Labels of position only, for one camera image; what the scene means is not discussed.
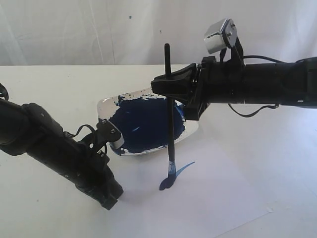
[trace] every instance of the white curtain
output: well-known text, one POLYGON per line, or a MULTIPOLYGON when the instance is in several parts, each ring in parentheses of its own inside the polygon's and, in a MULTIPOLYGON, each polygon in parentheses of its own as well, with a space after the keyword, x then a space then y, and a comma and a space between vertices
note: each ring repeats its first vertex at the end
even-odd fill
POLYGON ((317 0, 0 0, 0 65, 200 62, 226 17, 246 55, 317 56, 317 0))

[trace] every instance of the paint mixing tray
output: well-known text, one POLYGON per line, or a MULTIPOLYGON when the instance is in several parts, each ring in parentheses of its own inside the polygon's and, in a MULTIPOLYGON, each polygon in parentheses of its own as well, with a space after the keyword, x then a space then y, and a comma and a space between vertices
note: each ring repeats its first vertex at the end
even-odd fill
MULTIPOLYGON (((107 119, 122 133, 124 144, 112 150, 123 156, 142 155, 167 146, 166 97, 150 88, 100 100, 97 105, 99 119, 107 119)), ((175 143, 198 129, 197 121, 186 121, 183 105, 175 101, 175 143)))

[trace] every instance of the white table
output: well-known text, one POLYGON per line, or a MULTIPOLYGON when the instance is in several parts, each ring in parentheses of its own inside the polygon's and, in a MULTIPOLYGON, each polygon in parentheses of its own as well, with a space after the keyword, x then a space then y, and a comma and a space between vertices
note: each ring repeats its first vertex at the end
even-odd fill
MULTIPOLYGON (((7 87, 11 101, 38 103, 65 130, 75 132, 84 123, 96 124, 98 100, 147 88, 163 73, 163 65, 9 66, 0 67, 0 82, 7 87)), ((251 112, 257 107, 236 108, 251 112)), ((317 110, 280 107, 243 119, 227 105, 211 105, 200 124, 261 198, 266 210, 265 215, 219 238, 317 236, 317 110)), ((190 137, 180 146, 184 145, 191 145, 190 137)), ((146 157, 124 160, 112 152, 109 155, 110 167, 120 182, 124 180, 122 171, 128 171, 129 166, 150 161, 146 157)), ((120 217, 112 216, 72 183, 26 155, 14 158, 0 153, 0 191, 2 238, 116 237, 103 227, 120 217), (84 226, 92 219, 93 225, 84 226)), ((128 235, 136 233, 127 231, 128 235)))

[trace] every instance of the paint palette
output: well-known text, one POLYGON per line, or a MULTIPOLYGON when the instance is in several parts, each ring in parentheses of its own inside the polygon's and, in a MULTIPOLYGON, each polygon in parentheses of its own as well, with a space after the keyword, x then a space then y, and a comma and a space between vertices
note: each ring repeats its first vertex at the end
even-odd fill
MULTIPOLYGON (((99 119, 107 119, 122 133, 124 144, 112 150, 122 156, 154 152, 168 144, 166 97, 150 88, 100 100, 97 105, 99 119)), ((186 121, 183 105, 175 101, 175 143, 198 129, 198 122, 186 121)))

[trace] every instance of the white backdrop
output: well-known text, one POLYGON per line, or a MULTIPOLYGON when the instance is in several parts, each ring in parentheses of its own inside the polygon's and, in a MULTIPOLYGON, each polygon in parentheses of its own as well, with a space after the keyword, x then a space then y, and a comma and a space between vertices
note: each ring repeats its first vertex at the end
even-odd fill
POLYGON ((0 0, 0 65, 200 62, 203 35, 233 18, 245 54, 317 55, 316 0, 0 0))

